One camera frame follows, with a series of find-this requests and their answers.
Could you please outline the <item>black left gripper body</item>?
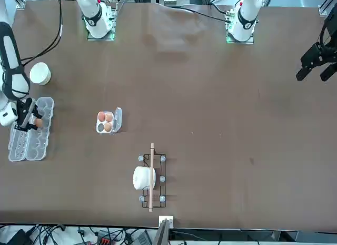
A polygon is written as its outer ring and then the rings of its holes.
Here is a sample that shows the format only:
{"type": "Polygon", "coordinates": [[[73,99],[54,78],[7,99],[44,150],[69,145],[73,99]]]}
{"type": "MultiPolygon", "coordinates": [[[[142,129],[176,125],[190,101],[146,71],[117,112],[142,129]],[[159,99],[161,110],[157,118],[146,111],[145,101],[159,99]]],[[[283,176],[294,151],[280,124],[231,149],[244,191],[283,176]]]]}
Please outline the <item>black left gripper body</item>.
{"type": "Polygon", "coordinates": [[[324,21],[324,26],[328,30],[330,35],[330,41],[328,46],[331,48],[336,48],[336,10],[331,10],[329,15],[324,21]]]}

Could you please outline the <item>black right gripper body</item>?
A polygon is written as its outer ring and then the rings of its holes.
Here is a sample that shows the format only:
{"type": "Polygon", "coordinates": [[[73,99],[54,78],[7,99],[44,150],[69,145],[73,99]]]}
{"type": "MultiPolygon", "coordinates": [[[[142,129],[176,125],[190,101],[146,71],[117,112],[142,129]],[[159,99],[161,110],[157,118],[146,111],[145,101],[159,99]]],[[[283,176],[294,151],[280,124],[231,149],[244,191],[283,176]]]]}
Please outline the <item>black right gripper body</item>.
{"type": "Polygon", "coordinates": [[[35,100],[28,97],[24,101],[19,100],[17,102],[17,120],[15,129],[19,131],[29,131],[26,129],[27,123],[33,114],[33,107],[36,104],[35,100]]]}

